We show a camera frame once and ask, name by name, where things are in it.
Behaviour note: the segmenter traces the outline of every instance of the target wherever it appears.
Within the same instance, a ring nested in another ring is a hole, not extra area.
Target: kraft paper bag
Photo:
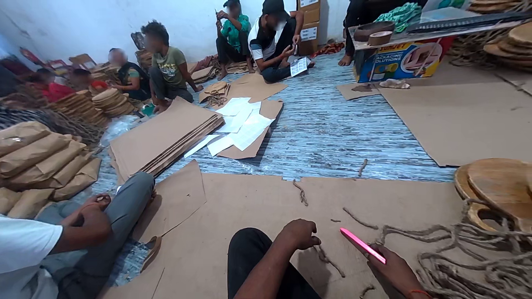
[[[64,149],[10,178],[10,186],[20,190],[24,186],[49,179],[63,166],[71,162],[85,147],[85,144],[71,140]]]
[[[72,136],[65,136],[51,132],[23,148],[0,158],[0,178],[13,177],[30,166],[50,157],[65,147]]]
[[[87,163],[66,186],[55,191],[53,200],[68,200],[96,182],[101,162],[102,159],[95,158]]]
[[[23,148],[50,134],[40,122],[26,121],[0,131],[0,156]]]
[[[0,214],[6,215],[19,201],[22,193],[0,188]]]
[[[31,189],[22,192],[20,200],[7,214],[10,218],[33,219],[48,202],[54,189]]]

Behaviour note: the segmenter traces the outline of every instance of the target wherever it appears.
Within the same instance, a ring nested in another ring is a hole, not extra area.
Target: floor
[[[354,82],[352,68],[339,67],[343,51],[322,55],[309,74],[285,80],[288,87],[271,99],[281,98],[284,107],[271,126],[257,157],[233,160],[211,157],[204,148],[177,161],[162,173],[160,181],[196,159],[202,172],[245,173],[300,177],[357,177],[364,159],[363,178],[390,180],[452,181],[455,168],[441,168],[432,160],[405,124],[380,96],[346,101],[337,85]],[[225,80],[241,75],[228,75]],[[204,83],[208,86],[212,79]],[[74,200],[116,188],[117,176],[106,151],[99,179]],[[117,260],[111,283],[121,285],[138,274],[147,248],[128,241]]]

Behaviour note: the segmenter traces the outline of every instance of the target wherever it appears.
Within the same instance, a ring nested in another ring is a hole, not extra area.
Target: stack of cardboard boxes
[[[299,55],[311,55],[318,50],[320,4],[321,0],[297,0],[297,10],[305,13]]]

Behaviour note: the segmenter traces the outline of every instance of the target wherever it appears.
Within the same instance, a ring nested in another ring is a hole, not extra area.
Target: pink phone
[[[351,242],[353,245],[357,244],[359,245],[360,247],[362,247],[364,250],[366,250],[367,252],[369,252],[371,255],[373,255],[374,257],[377,258],[377,260],[381,261],[383,264],[386,264],[386,259],[380,255],[379,253],[377,253],[375,250],[373,250],[373,248],[369,247],[368,244],[364,243],[364,241],[360,240],[357,236],[355,236],[352,232],[348,231],[347,229],[345,228],[340,228],[340,232],[342,233],[342,235],[344,235],[344,237],[346,237],[349,242]]]

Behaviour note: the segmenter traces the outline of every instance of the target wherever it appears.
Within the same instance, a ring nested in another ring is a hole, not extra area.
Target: white wall
[[[240,0],[244,14],[254,22],[261,15],[261,0]],[[82,53],[96,62],[107,61],[110,48],[123,48],[132,61],[136,47],[132,32],[152,19],[163,23],[170,44],[188,61],[216,53],[214,11],[225,0],[0,0],[0,34],[18,52],[22,46],[41,60],[62,59]],[[320,43],[342,38],[342,21],[349,0],[322,0]],[[287,11],[296,0],[285,0]]]

